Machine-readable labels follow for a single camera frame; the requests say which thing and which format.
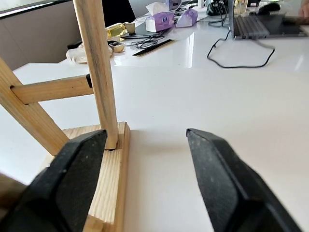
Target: tissue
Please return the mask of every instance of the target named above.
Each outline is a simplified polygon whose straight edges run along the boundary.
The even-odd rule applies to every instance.
[[[174,13],[161,12],[146,18],[146,30],[158,32],[174,26]]]
[[[169,8],[166,4],[161,2],[154,2],[146,6],[147,10],[151,15],[155,15],[160,12],[167,12],[169,11]]]
[[[178,19],[177,28],[191,27],[197,22],[197,11],[194,9],[186,10]]]

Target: laptop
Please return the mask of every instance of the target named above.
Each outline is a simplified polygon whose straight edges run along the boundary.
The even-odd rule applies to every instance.
[[[234,0],[228,0],[228,15],[235,39],[307,37],[299,25],[284,23],[283,14],[234,15]]]

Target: headphones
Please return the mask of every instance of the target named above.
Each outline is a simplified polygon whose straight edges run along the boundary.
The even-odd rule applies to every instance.
[[[209,16],[217,16],[226,14],[227,0],[214,0],[207,6],[206,14]]]

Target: black chair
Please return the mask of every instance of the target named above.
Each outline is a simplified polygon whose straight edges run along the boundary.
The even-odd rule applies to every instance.
[[[131,4],[128,0],[102,0],[105,27],[109,27],[116,23],[133,22],[135,15]],[[82,41],[69,44],[68,49],[77,48]]]

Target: laptop keyboard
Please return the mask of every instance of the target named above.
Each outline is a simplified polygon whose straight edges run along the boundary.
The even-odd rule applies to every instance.
[[[255,15],[237,16],[235,22],[243,38],[259,39],[269,35],[269,31]]]

